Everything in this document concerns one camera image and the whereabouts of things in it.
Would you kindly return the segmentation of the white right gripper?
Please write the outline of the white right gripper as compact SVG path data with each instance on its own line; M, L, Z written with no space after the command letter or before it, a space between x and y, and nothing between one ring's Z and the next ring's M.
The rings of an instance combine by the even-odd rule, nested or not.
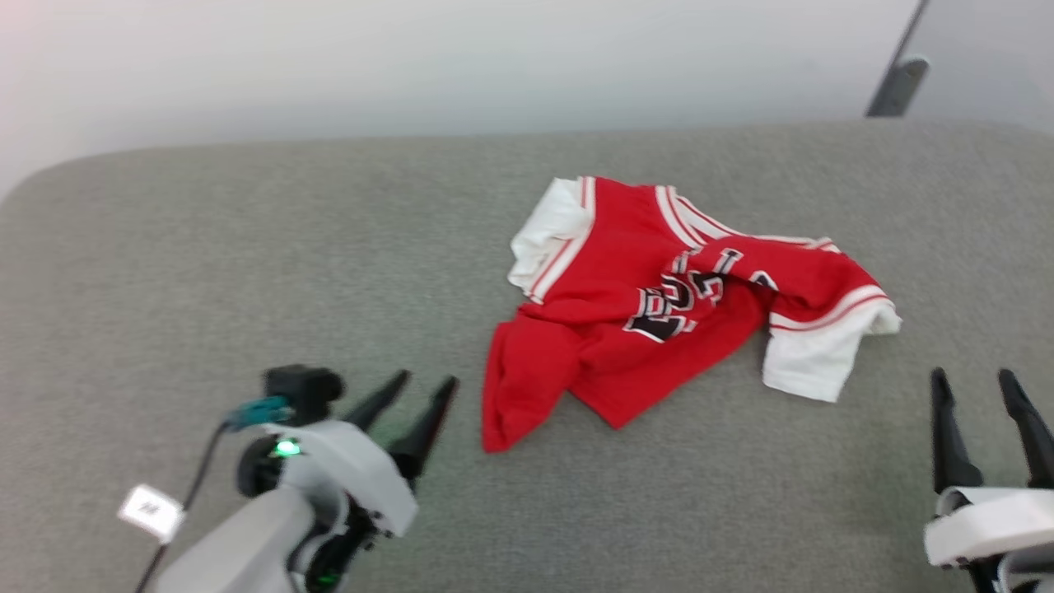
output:
M1010 369L1000 369L998 382L1023 444L1029 488L982 486L985 477L968 457L946 372L936 367L930 374L933 488L940 495L923 535L928 564L967 571L977 592L1051 592L1052 432Z

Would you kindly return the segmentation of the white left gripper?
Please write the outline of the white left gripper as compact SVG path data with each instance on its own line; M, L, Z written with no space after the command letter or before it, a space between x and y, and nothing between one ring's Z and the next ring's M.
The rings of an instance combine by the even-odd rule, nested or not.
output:
M387 453L366 432L398 400L410 376L408 369L396 371L346 413L345 422L266 424L266 436L245 450L238 492L264 502L264 519L273 526L264 552L276 559L277 575L266 585L338 591L362 549L406 535L419 511L417 481L458 393L458 378L448 376Z

